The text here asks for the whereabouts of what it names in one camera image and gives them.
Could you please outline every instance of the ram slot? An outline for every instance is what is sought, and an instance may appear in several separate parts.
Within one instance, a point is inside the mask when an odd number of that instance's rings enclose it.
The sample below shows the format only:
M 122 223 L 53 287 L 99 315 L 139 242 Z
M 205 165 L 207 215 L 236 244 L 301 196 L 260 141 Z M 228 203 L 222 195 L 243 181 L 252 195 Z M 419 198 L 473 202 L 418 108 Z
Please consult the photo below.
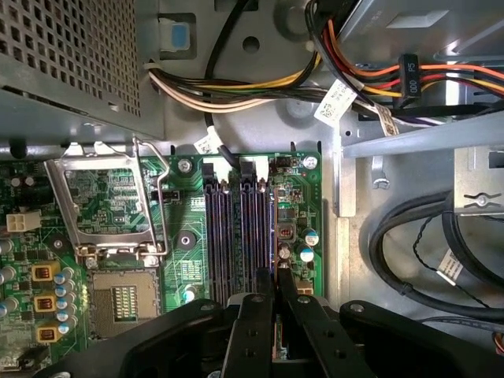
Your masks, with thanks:
M 256 214 L 256 264 L 258 268 L 271 268 L 271 206 L 268 183 L 261 181 L 255 192 Z
M 255 258 L 255 188 L 251 183 L 241 185 L 242 210 L 242 253 L 243 253 L 243 282 L 245 292 L 254 291 L 254 277 L 257 270 Z
M 229 297 L 236 291 L 235 285 L 235 253 L 233 250 L 233 206 L 232 193 L 227 185 L 219 187 L 219 239 L 220 239 L 220 269 L 222 277 L 222 303 L 226 304 Z
M 222 303 L 221 243 L 217 184 L 205 185 L 206 249 L 211 299 Z

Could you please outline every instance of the cable label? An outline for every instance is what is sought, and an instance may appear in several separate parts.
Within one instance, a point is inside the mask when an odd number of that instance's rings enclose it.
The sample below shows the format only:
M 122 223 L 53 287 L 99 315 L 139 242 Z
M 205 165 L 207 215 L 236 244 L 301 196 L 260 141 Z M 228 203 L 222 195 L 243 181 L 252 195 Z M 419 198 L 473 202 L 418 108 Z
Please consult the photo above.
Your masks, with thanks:
M 453 252 L 448 250 L 441 264 L 439 264 L 438 274 L 441 272 L 444 276 L 455 282 L 463 268 L 464 266 L 457 260 Z
M 385 136 L 399 135 L 399 129 L 392 118 L 391 110 L 380 104 L 375 104 L 380 118 L 381 128 L 384 130 Z
M 314 116 L 332 128 L 339 126 L 339 120 L 350 108 L 357 94 L 347 87 L 345 83 L 336 79 L 329 88 Z
M 200 155 L 214 155 L 217 154 L 217 148 L 213 145 L 211 135 L 206 135 L 195 143 L 196 150 Z

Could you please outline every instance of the yellow wire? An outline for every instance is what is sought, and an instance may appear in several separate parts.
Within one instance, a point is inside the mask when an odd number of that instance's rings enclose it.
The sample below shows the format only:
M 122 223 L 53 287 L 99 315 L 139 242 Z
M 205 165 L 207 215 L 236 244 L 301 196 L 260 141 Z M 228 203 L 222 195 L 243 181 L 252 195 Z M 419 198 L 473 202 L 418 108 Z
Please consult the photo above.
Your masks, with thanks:
M 315 61 L 315 67 L 321 63 L 321 56 L 317 54 L 317 59 Z M 208 89 L 262 89 L 267 87 L 282 87 L 293 83 L 298 77 L 302 75 L 304 70 L 293 73 L 292 75 L 282 77 L 277 80 L 268 81 L 266 83 L 257 84 L 244 84 L 244 85 L 199 85 L 201 88 Z
M 432 82 L 432 83 L 425 84 L 422 87 L 422 91 L 425 91 L 427 88 L 431 87 L 432 85 L 437 84 L 437 83 L 441 83 L 442 81 L 443 80 L 435 81 L 435 82 Z M 477 83 L 479 85 L 483 85 L 483 86 L 488 87 L 488 88 L 495 89 L 497 91 L 504 92 L 504 87 L 501 86 L 501 85 L 495 84 L 495 83 L 490 83 L 490 82 L 487 82 L 487 81 L 484 81 L 484 80 L 476 80 L 476 79 L 469 79 L 469 81 L 472 81 L 472 82 Z M 369 92 L 369 93 L 373 93 L 375 95 L 382 95 L 382 96 L 387 96 L 387 97 L 402 97 L 402 95 L 399 92 L 382 91 L 380 89 L 371 88 L 371 87 L 367 87 L 367 86 L 364 86 L 364 90 L 367 91 L 367 92 Z
M 402 97 L 402 94 L 400 94 L 399 92 L 382 91 L 381 89 L 371 88 L 368 86 L 364 86 L 363 89 L 365 91 L 367 91 L 369 93 L 373 93 L 375 95 L 382 95 L 382 96 L 387 96 L 387 97 Z

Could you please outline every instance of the orange wire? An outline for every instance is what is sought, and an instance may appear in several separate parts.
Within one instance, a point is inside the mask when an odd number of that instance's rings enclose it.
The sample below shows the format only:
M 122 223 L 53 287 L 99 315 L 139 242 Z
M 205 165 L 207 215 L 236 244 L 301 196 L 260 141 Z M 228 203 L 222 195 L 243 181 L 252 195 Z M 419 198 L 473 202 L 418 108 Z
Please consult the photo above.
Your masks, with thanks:
M 388 69 L 381 69 L 380 71 L 364 71 L 361 69 L 357 69 L 352 65 L 349 61 L 345 59 L 345 57 L 341 54 L 341 52 L 338 50 L 337 47 L 337 39 L 336 35 L 334 32 L 334 24 L 332 23 L 332 20 L 329 20 L 329 34 L 331 36 L 331 44 L 332 47 L 334 48 L 336 54 L 339 56 L 339 59 L 356 75 L 359 76 L 367 76 L 367 77 L 374 77 L 374 76 L 382 76 L 386 73 L 393 72 L 399 69 L 398 65 L 393 65 L 389 67 Z M 421 69 L 471 69 L 474 71 L 479 71 L 483 73 L 487 73 L 488 75 L 492 75 L 495 77 L 498 77 L 499 79 L 504 80 L 504 74 L 494 71 L 493 69 L 486 69 L 485 67 L 480 67 L 479 65 L 421 65 Z

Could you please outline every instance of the metal mesh grille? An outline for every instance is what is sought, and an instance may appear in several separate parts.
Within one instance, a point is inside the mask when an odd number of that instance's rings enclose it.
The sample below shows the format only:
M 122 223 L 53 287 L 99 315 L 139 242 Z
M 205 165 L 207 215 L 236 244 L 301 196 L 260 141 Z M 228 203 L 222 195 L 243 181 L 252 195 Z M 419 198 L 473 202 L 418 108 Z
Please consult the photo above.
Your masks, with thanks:
M 0 54 L 140 117 L 134 3 L 0 0 Z

